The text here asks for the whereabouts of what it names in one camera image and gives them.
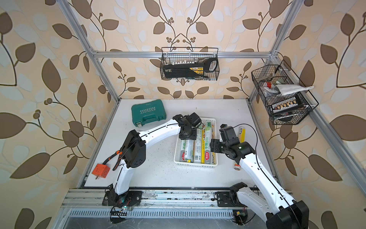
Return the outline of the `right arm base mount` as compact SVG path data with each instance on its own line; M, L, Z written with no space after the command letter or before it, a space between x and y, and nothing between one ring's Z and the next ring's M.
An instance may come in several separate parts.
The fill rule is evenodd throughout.
M241 204L230 191L219 191L215 193L218 207L227 208L243 208L245 205Z

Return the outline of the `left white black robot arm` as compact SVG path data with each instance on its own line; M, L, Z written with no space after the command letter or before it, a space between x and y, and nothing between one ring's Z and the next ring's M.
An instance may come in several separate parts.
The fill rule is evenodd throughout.
M111 159L118 157L113 167L113 171L118 171L118 176L110 185L111 192L119 196L129 190L134 169L145 162L149 147L173 135L178 135L181 140L196 140L197 130L203 127L201 118L192 113L175 115L168 122L147 131L131 130L122 147L103 162L106 165Z

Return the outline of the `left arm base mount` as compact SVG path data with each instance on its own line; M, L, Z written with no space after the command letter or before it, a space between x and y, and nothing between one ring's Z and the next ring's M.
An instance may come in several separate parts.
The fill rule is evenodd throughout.
M117 195L113 189L107 189L102 205L111 207L132 207L140 205L142 194L142 191L127 191L124 194Z

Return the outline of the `white plastic basket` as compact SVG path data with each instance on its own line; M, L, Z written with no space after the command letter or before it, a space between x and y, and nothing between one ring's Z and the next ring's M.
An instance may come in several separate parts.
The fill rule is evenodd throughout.
M218 165L217 154L209 149L209 141L216 138L214 118L202 118L208 127L197 130L196 140L177 138L174 163L185 166L215 168Z

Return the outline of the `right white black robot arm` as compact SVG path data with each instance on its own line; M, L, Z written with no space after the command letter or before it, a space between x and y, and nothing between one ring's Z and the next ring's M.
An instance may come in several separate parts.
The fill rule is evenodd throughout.
M212 139L212 152L234 160L252 179L262 195L254 194L246 185L235 191L235 200L249 207L268 229L307 229L309 208L296 201L263 166L257 152L248 142L240 142L233 127L220 126L221 139Z

